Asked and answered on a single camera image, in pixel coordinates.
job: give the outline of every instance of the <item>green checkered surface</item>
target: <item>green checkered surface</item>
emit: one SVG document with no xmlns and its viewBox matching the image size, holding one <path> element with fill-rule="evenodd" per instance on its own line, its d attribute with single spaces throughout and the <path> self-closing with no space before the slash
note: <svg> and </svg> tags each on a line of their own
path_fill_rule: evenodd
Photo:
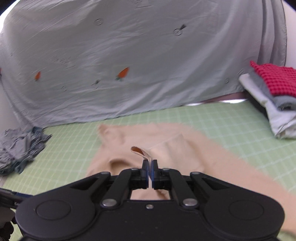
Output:
<svg viewBox="0 0 296 241">
<path fill-rule="evenodd" d="M 45 133 L 53 135 L 46 148 L 23 173 L 10 175 L 4 188 L 37 194 L 81 179 L 101 144 L 97 135 L 98 124 L 151 122 L 178 122 L 201 130 L 296 194 L 296 141 L 274 138 L 267 119 L 248 101 L 183 106 L 99 122 L 46 128 Z M 20 232 L 16 230 L 12 240 L 19 237 Z M 279 238 L 296 240 L 283 232 Z"/>
</svg>

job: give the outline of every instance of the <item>crumpled gray cloth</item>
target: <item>crumpled gray cloth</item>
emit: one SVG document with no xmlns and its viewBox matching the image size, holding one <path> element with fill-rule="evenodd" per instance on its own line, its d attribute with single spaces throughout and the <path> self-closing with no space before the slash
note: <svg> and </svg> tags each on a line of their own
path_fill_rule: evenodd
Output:
<svg viewBox="0 0 296 241">
<path fill-rule="evenodd" d="M 21 128 L 9 129 L 0 135 L 0 175 L 15 171 L 21 173 L 28 162 L 32 162 L 44 148 L 51 135 L 34 127 L 24 132 Z"/>
<path fill-rule="evenodd" d="M 273 96 L 264 80 L 255 71 L 249 73 L 254 83 L 261 89 L 264 95 L 268 97 L 279 110 L 296 110 L 296 98 L 289 95 Z"/>
</svg>

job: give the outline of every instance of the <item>white folded cloth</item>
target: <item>white folded cloth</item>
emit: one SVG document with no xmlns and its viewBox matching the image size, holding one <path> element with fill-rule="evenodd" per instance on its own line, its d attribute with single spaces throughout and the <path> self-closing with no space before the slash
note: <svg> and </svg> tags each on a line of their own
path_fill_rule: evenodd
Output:
<svg viewBox="0 0 296 241">
<path fill-rule="evenodd" d="M 239 82 L 260 105 L 265 107 L 271 130 L 276 138 L 296 138 L 296 111 L 278 110 L 274 103 L 254 83 L 249 74 L 241 75 Z"/>
</svg>

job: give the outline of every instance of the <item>red knit fabric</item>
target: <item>red knit fabric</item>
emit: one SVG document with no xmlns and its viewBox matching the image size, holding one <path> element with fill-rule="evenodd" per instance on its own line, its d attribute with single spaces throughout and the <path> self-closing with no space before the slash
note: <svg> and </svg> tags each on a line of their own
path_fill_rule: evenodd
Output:
<svg viewBox="0 0 296 241">
<path fill-rule="evenodd" d="M 296 70 L 274 64 L 258 65 L 250 61 L 256 73 L 262 77 L 273 96 L 290 95 L 296 97 Z"/>
</svg>

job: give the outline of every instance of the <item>beige fabric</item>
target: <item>beige fabric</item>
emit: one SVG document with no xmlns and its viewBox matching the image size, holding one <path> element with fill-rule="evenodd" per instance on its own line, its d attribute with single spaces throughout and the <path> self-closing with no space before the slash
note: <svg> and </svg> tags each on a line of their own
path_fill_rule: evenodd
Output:
<svg viewBox="0 0 296 241">
<path fill-rule="evenodd" d="M 177 169 L 183 175 L 193 171 L 203 172 L 274 198 L 285 210 L 282 229 L 296 235 L 296 196 L 201 132 L 178 123 L 160 123 L 100 125 L 99 135 L 102 145 L 87 176 L 101 171 L 117 175 L 126 168 L 141 168 L 143 157 L 157 159 L 160 168 Z M 167 199 L 168 194 L 149 188 L 133 191 L 132 198 Z"/>
</svg>

